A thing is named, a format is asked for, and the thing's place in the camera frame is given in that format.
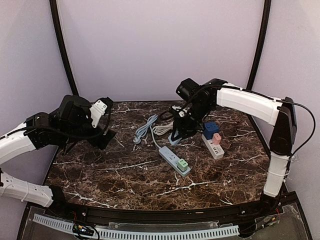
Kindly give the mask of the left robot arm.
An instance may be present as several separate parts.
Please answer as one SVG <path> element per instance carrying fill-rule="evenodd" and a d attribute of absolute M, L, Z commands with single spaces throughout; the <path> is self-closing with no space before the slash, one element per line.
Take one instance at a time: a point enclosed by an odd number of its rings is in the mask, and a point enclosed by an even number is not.
<path fill-rule="evenodd" d="M 46 146 L 58 146 L 68 152 L 80 141 L 88 141 L 92 146 L 104 150 L 116 132 L 107 126 L 100 128 L 98 123 L 98 119 L 93 120 L 86 114 L 64 116 L 58 113 L 37 113 L 1 136 L 0 162 L 4 164 L 17 156 Z M 66 202 L 60 187 L 34 184 L 4 171 L 0 172 L 0 195 L 45 208 Z"/>

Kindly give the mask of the light blue cube charger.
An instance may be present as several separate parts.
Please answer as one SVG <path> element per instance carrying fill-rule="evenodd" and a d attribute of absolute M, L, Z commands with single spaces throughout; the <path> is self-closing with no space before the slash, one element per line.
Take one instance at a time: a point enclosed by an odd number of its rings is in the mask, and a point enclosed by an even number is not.
<path fill-rule="evenodd" d="M 169 143 L 172 145 L 172 146 L 176 146 L 180 141 L 181 141 L 181 138 L 177 139 L 177 140 L 172 140 L 172 136 L 170 135 L 168 137 L 168 140 L 169 140 Z"/>

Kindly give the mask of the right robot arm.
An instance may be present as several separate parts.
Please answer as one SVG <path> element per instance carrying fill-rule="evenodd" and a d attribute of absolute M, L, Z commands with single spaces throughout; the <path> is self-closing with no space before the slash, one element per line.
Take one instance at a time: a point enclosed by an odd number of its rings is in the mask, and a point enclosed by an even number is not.
<path fill-rule="evenodd" d="M 297 103 L 289 97 L 269 97 L 217 78 L 203 85 L 187 78 L 177 87 L 176 93 L 185 101 L 184 107 L 188 110 L 184 115 L 180 115 L 178 110 L 171 111 L 174 118 L 171 138 L 174 141 L 187 139 L 203 130 L 204 117 L 217 106 L 240 111 L 273 126 L 269 141 L 270 164 L 263 193 L 277 197 L 295 154 Z"/>

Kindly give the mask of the green cube charger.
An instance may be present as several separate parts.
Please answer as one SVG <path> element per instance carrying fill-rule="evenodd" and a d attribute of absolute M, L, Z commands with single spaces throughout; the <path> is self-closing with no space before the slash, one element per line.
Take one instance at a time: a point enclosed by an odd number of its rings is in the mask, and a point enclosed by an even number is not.
<path fill-rule="evenodd" d="M 181 172 L 185 172 L 188 170 L 188 163 L 181 158 L 180 160 L 177 161 L 177 168 L 181 171 Z"/>

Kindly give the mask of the light blue power strip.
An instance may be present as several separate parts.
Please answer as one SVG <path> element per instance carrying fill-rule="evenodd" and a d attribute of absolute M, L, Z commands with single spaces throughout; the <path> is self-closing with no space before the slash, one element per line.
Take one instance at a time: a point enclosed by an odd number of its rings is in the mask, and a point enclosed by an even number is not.
<path fill-rule="evenodd" d="M 181 172 L 177 167 L 177 162 L 181 158 L 178 157 L 173 151 L 171 151 L 167 146 L 163 146 L 158 150 L 159 155 L 182 177 L 188 175 L 191 171 L 191 168 L 188 166 L 187 171 Z"/>

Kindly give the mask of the white power strip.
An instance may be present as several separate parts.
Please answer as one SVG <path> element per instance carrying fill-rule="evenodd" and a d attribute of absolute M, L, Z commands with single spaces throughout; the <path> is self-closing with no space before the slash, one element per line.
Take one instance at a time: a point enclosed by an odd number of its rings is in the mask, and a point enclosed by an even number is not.
<path fill-rule="evenodd" d="M 201 138 L 215 160 L 218 160 L 224 157 L 225 151 L 222 149 L 222 147 L 219 144 L 214 145 L 213 141 L 211 139 L 206 139 L 204 135 L 202 135 Z"/>

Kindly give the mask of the dark blue cube plug adapter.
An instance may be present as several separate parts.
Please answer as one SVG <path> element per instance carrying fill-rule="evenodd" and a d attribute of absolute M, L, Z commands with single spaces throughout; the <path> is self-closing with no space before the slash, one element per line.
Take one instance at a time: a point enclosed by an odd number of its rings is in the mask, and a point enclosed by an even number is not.
<path fill-rule="evenodd" d="M 206 140 L 211 140 L 215 133 L 219 132 L 219 127 L 214 122 L 206 122 L 202 132 Z"/>

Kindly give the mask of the pink cube charger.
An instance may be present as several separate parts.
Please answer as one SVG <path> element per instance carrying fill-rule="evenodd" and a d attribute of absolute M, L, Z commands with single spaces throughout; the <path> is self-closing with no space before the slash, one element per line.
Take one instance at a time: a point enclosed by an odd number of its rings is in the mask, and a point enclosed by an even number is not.
<path fill-rule="evenodd" d="M 216 133 L 213 134 L 213 136 L 212 136 L 212 143 L 213 143 L 215 146 L 219 145 L 220 142 L 221 142 L 221 140 L 222 140 L 222 137 L 221 137 L 221 135 L 220 135 L 218 132 L 216 132 Z"/>

